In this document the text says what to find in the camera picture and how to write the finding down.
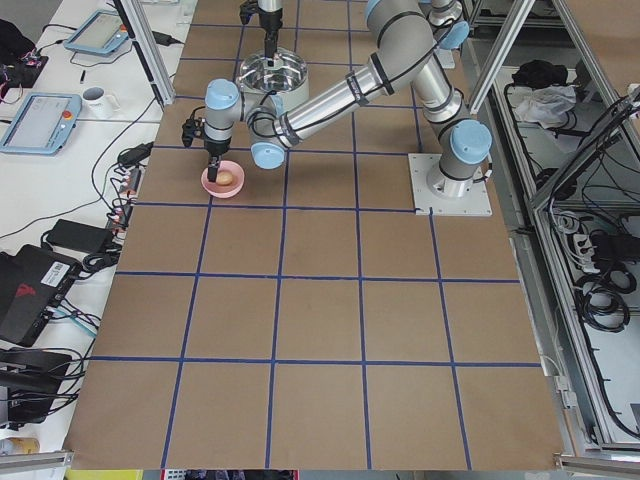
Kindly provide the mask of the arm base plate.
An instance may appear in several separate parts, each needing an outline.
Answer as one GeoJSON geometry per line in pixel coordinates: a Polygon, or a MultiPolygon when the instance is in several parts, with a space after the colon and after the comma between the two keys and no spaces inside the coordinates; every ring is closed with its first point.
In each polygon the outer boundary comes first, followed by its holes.
{"type": "Polygon", "coordinates": [[[440,170],[440,154],[408,155],[416,215],[490,217],[492,208],[483,172],[452,180],[440,170]]]}

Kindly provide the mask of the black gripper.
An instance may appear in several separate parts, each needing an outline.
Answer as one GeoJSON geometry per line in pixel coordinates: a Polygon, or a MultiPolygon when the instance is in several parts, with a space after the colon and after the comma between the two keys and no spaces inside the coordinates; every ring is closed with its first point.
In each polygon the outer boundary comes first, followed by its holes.
{"type": "Polygon", "coordinates": [[[230,147],[232,138],[232,122],[228,120],[203,121],[203,141],[209,153],[207,166],[207,180],[215,183],[220,168],[221,156],[230,147]]]}
{"type": "Polygon", "coordinates": [[[274,56],[277,53],[277,33],[281,28],[281,10],[258,10],[261,28],[265,31],[264,53],[269,67],[274,65],[274,56]]]}

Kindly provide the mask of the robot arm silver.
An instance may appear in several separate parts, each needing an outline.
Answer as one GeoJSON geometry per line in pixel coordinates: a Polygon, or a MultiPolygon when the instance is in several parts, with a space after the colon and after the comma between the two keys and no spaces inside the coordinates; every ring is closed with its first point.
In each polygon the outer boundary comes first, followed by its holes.
{"type": "Polygon", "coordinates": [[[439,162],[427,174],[429,189],[442,198],[467,193],[492,137],[485,125],[471,118],[462,92],[451,85],[435,55],[437,48],[454,49],[467,38],[461,3],[433,1],[424,12],[417,1],[370,1],[365,21],[376,42],[368,61],[291,110],[283,108],[274,88],[244,92],[233,81],[209,83],[201,126],[209,153],[207,180],[216,181],[237,122],[250,131],[254,162],[273,169],[283,164],[288,149],[316,132],[382,95],[410,86],[442,149],[439,162]]]}
{"type": "Polygon", "coordinates": [[[282,28],[283,6],[281,0],[258,0],[260,27],[264,30],[264,53],[267,65],[274,65],[278,48],[279,31],[282,28]]]}

